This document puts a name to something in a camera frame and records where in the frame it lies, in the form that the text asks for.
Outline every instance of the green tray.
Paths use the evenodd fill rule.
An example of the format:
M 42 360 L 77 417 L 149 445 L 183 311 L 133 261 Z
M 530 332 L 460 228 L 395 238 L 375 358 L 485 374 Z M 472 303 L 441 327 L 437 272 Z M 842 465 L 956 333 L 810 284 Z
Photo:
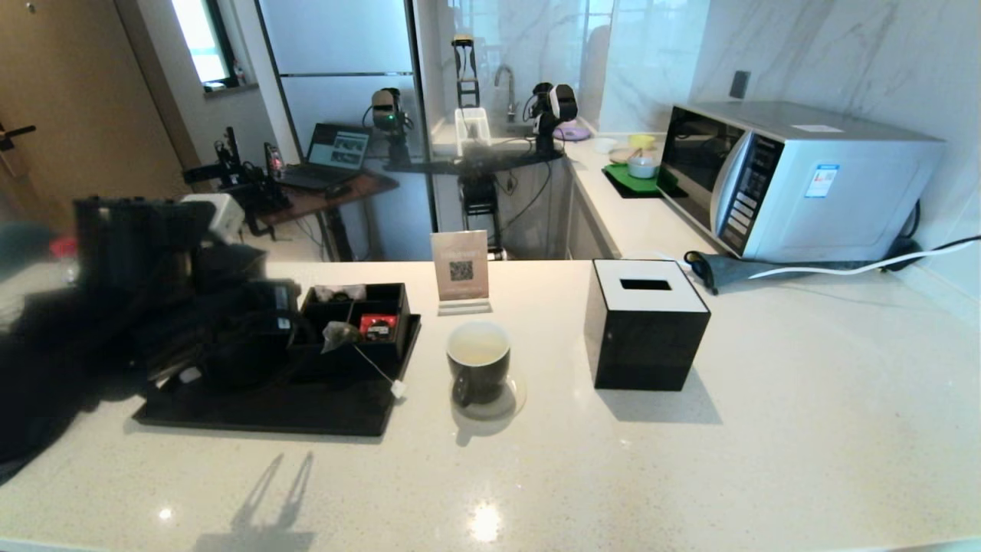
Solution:
M 626 163 L 606 165 L 603 169 L 608 175 L 613 177 L 618 183 L 626 186 L 636 193 L 655 193 L 657 188 L 657 173 L 660 167 L 654 167 L 653 178 L 634 178 L 630 176 L 630 169 Z

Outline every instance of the floor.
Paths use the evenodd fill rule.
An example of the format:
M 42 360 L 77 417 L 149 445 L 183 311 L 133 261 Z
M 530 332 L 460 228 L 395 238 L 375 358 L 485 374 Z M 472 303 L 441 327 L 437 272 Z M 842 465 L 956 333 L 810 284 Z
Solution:
M 269 236 L 242 233 L 246 244 L 269 252 L 268 262 L 318 262 L 321 260 L 318 242 L 320 230 L 313 216 L 276 227 L 276 240 Z

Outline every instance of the window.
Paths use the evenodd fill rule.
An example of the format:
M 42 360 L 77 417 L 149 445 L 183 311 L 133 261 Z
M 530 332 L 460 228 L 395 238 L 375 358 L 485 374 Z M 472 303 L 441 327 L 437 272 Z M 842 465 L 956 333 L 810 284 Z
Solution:
M 238 86 L 234 55 L 217 0 L 171 0 L 201 83 Z

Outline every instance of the tea bag tag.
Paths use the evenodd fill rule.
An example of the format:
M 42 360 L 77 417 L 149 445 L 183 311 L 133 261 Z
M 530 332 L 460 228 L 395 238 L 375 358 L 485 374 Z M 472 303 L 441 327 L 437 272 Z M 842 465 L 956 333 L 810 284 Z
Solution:
M 401 399 L 402 396 L 405 395 L 405 390 L 408 389 L 408 387 L 409 386 L 402 383 L 402 380 L 396 379 L 395 381 L 391 382 L 391 394 L 394 395 L 396 399 Z

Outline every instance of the plate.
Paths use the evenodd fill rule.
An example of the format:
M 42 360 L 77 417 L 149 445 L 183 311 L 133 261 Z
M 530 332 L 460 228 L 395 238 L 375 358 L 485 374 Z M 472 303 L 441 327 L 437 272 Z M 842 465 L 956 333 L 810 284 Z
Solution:
M 453 402 L 452 398 L 450 398 L 449 403 L 457 412 L 479 421 L 494 421 L 514 417 L 518 415 L 528 401 L 528 386 L 520 373 L 515 374 L 513 372 L 508 372 L 507 380 L 504 383 L 504 391 L 500 397 L 484 405 L 471 403 L 470 406 L 463 408 Z M 452 383 L 450 384 L 450 392 L 452 392 Z

